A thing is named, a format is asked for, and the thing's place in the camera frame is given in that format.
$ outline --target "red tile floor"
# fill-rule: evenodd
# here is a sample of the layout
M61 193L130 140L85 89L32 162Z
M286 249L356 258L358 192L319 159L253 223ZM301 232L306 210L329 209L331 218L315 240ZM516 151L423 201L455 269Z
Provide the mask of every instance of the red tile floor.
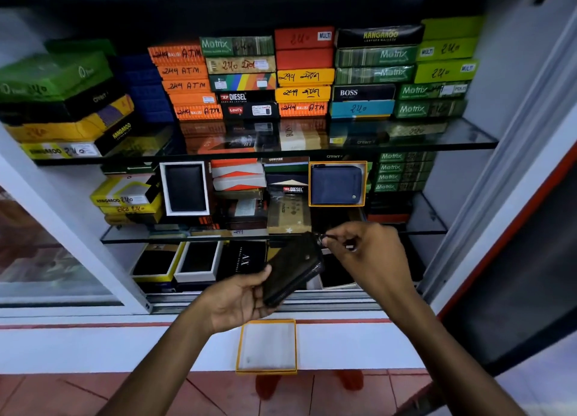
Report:
M362 390L345 390L333 371L301 371L280 379L269 400L255 376L191 372L169 416L387 416L430 383L426 370L364 370ZM0 376L0 416L91 416L127 374Z

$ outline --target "navy blue wallet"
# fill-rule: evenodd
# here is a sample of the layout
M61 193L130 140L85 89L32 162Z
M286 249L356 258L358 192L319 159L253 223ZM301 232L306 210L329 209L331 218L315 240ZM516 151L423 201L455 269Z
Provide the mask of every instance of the navy blue wallet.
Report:
M356 165L312 165L309 186L312 205L355 205L361 199L363 171Z

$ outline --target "hand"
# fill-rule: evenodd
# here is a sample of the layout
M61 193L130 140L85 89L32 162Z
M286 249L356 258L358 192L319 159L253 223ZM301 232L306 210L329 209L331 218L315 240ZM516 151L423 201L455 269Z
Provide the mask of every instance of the hand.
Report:
M274 312L263 304L263 286L272 268L261 273L234 275L205 289L191 305L202 310L210 334L228 331Z
M359 286L383 307L393 321L402 317L406 303L418 294L397 230L378 223L347 222L327 231L327 234L336 236L338 240L325 237L322 243ZM342 245L350 239L357 243L354 252Z

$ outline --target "red box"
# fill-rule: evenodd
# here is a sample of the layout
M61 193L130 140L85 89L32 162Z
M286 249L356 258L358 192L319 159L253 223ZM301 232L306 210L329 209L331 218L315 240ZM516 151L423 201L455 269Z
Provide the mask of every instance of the red box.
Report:
M332 26L277 29L275 30L275 49L332 48L334 39L335 28Z
M334 52L331 48L300 48L278 50L277 70L299 70L307 68L331 68Z

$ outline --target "black wallet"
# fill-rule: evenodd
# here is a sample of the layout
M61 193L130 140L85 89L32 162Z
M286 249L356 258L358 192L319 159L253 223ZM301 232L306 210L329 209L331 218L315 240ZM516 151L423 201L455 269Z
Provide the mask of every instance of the black wallet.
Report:
M313 205L354 205L361 199L363 171L356 165L313 165L309 186Z
M263 282L264 305L278 306L299 286L323 272L325 267L318 240L311 232L305 232L269 261L272 270Z

